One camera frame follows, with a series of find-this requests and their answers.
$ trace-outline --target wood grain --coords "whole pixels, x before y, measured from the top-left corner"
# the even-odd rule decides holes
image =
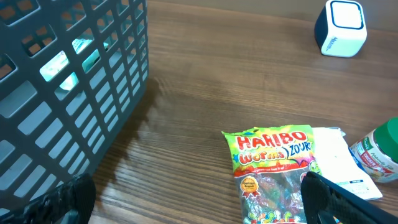
[[[326,57],[312,22],[148,5],[147,90],[94,175],[91,223],[241,223],[221,131],[339,126],[352,144],[398,113],[398,34]],[[379,187],[398,215],[397,182]]]

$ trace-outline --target plastic basket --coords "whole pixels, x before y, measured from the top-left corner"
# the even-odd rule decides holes
[[[145,91],[147,4],[3,0],[0,19],[2,215],[95,171]],[[77,54],[75,39],[93,41]],[[99,58],[85,71],[95,50]],[[46,81],[40,68],[60,52],[68,65]],[[72,73],[78,83],[61,89]]]

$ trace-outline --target green lid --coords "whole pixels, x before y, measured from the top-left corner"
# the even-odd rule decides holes
[[[374,131],[380,149],[394,161],[398,161],[398,117],[391,118]]]

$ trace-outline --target gold award badge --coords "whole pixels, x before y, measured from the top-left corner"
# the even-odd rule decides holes
[[[251,176],[247,176],[242,180],[241,189],[243,191],[242,196],[246,199],[250,195],[253,195],[254,197],[260,195],[260,193],[257,191],[259,189],[259,183],[257,183],[257,180]]]

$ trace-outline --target candy bag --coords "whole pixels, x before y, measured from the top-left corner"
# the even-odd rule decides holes
[[[223,133],[233,163],[244,224],[306,223],[300,184],[320,173],[309,125]]]

